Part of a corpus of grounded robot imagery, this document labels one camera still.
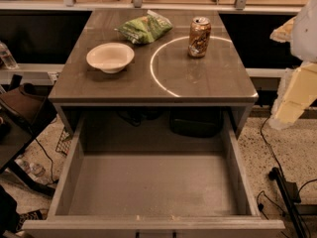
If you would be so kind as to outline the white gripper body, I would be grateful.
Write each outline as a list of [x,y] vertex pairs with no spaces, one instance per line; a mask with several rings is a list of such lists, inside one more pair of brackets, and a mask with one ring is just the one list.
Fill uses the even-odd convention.
[[300,60],[317,62],[317,0],[309,0],[296,15],[290,47]]

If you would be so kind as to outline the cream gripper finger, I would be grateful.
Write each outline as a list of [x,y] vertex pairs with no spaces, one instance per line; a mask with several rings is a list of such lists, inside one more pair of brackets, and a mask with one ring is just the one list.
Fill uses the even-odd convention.
[[268,124],[276,130],[292,126],[317,99],[317,64],[287,68],[280,80]]
[[294,20],[295,18],[291,18],[288,21],[286,21],[282,26],[278,27],[277,29],[274,29],[269,37],[273,41],[279,43],[289,42],[291,40],[291,32],[293,29]]

